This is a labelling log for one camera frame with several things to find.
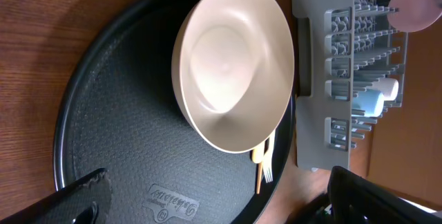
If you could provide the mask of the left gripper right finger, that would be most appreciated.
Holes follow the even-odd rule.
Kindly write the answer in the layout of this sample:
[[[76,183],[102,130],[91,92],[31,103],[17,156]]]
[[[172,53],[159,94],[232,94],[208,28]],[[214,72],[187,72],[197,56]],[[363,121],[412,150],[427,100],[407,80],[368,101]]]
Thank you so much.
[[[327,192],[335,223],[441,224],[438,216],[340,166],[332,168]]]

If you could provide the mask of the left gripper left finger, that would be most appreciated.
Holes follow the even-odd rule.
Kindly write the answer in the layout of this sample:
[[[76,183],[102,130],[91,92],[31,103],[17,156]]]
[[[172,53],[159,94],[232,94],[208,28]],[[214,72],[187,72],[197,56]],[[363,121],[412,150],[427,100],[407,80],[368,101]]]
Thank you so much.
[[[108,170],[96,169],[2,223],[106,223],[113,191]]]

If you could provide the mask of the orange chopstick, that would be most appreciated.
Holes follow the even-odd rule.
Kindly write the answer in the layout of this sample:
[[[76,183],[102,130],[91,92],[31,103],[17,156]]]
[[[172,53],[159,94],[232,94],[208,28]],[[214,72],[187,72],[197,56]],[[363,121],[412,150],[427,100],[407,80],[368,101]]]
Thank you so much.
[[[256,174],[256,194],[260,193],[260,188],[262,184],[262,162],[257,165],[257,174]]]

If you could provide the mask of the blue cup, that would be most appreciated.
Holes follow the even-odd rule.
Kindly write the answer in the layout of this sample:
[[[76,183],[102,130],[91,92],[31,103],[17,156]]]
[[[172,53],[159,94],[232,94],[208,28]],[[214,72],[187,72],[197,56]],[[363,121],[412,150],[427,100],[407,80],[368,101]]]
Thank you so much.
[[[352,108],[363,110],[365,117],[377,118],[383,112],[384,101],[384,95],[380,91],[367,89],[358,92],[358,96],[352,101]]]

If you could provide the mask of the white cup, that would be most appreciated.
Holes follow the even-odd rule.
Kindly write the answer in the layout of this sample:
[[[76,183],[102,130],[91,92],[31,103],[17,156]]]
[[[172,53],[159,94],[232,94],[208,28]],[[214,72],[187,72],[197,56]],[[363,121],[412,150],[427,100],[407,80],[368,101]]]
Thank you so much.
[[[385,101],[394,101],[398,95],[399,82],[394,78],[383,77],[373,82],[369,89],[380,91]]]

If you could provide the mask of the large beige plate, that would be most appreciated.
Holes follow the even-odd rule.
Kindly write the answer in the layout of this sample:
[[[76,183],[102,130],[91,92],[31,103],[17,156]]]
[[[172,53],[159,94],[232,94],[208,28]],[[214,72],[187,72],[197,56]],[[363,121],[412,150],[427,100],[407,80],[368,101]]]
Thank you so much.
[[[199,0],[175,39],[171,78],[182,115],[209,145],[251,151],[280,124],[294,45],[276,0]]]

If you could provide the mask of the small pink plate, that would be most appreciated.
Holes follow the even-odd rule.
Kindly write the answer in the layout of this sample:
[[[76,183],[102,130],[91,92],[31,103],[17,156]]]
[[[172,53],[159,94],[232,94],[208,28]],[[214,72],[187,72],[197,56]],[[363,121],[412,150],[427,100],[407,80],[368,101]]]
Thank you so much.
[[[397,12],[387,15],[389,24],[401,32],[417,32],[441,17],[441,0],[390,0]]]

